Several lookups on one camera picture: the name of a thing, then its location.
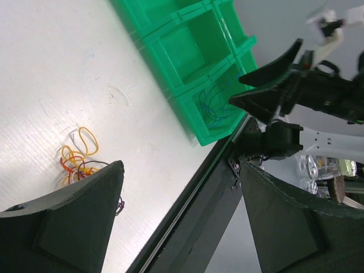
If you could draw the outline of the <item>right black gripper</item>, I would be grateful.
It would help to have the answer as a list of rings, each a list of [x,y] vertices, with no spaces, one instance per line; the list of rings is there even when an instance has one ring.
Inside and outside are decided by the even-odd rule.
[[[363,54],[358,57],[358,73],[352,80],[346,80],[330,61],[319,64],[332,73],[311,68],[311,51],[304,53],[297,64],[293,63],[302,44],[303,39],[297,38],[279,58],[241,76],[239,82],[254,89],[230,97],[229,104],[264,124],[271,123],[276,116],[288,115],[296,105],[343,119],[348,124],[363,124]],[[292,82],[268,84],[284,75],[292,63],[297,70],[307,70],[297,86]]]

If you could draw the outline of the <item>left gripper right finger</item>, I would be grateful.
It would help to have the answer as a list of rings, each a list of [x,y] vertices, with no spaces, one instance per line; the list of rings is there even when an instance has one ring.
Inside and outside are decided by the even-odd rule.
[[[262,272],[363,272],[363,211],[241,165]]]

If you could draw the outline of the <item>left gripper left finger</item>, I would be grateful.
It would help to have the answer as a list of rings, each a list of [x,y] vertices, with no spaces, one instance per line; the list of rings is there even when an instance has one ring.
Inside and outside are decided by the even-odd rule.
[[[115,161],[1,212],[1,272],[101,272],[124,172]]]

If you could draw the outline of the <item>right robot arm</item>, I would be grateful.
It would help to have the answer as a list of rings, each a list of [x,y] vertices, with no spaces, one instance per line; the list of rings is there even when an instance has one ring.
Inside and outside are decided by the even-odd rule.
[[[249,91],[229,98],[229,103],[265,125],[261,133],[245,135],[238,156],[265,156],[281,160],[293,155],[326,156],[363,162],[363,138],[330,134],[282,118],[301,105],[346,121],[363,124],[363,58],[352,80],[340,76],[337,66],[322,60],[331,69],[326,73],[313,62],[315,53],[306,51],[295,62],[303,41],[297,39],[276,60],[239,78]]]

